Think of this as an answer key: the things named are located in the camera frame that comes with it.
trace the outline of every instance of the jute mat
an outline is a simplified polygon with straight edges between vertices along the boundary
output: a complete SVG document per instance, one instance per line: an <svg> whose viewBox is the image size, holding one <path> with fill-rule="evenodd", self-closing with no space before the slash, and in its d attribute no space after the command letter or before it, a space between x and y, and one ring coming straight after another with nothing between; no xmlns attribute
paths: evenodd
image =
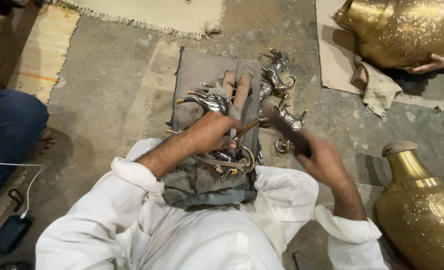
<svg viewBox="0 0 444 270"><path fill-rule="evenodd" d="M52 0L83 15L190 39L222 30L225 0Z"/></svg>
<svg viewBox="0 0 444 270"><path fill-rule="evenodd" d="M8 87L35 95L47 104L79 18L80 14L73 10L42 7Z"/></svg>

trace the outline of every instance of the brass pot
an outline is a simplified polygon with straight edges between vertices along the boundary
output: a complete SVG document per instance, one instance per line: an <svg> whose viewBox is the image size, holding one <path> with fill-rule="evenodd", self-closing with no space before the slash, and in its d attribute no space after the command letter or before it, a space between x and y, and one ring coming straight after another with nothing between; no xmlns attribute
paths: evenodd
<svg viewBox="0 0 444 270"><path fill-rule="evenodd" d="M444 57L444 0L347 0L334 18L375 65L398 68Z"/></svg>
<svg viewBox="0 0 444 270"><path fill-rule="evenodd" d="M384 147L392 182L375 202L377 219L404 257L418 270L444 270L444 180L417 158L410 142Z"/></svg>

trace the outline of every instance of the rolled-up sleeve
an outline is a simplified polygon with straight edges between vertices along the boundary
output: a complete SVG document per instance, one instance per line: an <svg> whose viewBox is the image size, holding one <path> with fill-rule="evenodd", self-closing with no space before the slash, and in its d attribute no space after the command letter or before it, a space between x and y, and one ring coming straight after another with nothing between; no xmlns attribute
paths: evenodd
<svg viewBox="0 0 444 270"><path fill-rule="evenodd" d="M326 205L317 205L314 219L328 232L328 257L335 270L388 270L377 239L382 235L367 220L334 216Z"/></svg>
<svg viewBox="0 0 444 270"><path fill-rule="evenodd" d="M134 223L144 200L160 195L164 184L124 158L116 157L111 168L40 236L36 269L113 269L122 253L115 235Z"/></svg>

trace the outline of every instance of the person's foot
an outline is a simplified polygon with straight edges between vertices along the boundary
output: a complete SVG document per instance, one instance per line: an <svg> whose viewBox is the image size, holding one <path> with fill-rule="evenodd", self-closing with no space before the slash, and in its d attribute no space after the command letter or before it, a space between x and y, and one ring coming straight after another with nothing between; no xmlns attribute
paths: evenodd
<svg viewBox="0 0 444 270"><path fill-rule="evenodd" d="M28 156L27 160L32 160L39 155L45 155L56 141L52 131L44 130L40 139L35 143L32 153Z"/></svg>

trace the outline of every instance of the white cable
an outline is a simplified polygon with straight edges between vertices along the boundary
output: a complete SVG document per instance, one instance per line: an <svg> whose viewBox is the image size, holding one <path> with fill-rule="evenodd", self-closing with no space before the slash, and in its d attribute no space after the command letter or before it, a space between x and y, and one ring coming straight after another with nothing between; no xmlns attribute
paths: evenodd
<svg viewBox="0 0 444 270"><path fill-rule="evenodd" d="M33 182L35 181L37 176L40 174L40 172L42 172L42 167L43 166L40 165L40 164L14 164L14 163L1 163L1 162L0 162L0 165L8 165L8 166L38 166L38 167L40 167L39 172L35 175L35 177L32 179L32 182L30 182L30 185L28 185L28 188L27 188L27 209L20 216L20 219L24 219L25 216L27 215L28 208L30 207L30 197L29 197L30 187L32 186Z"/></svg>

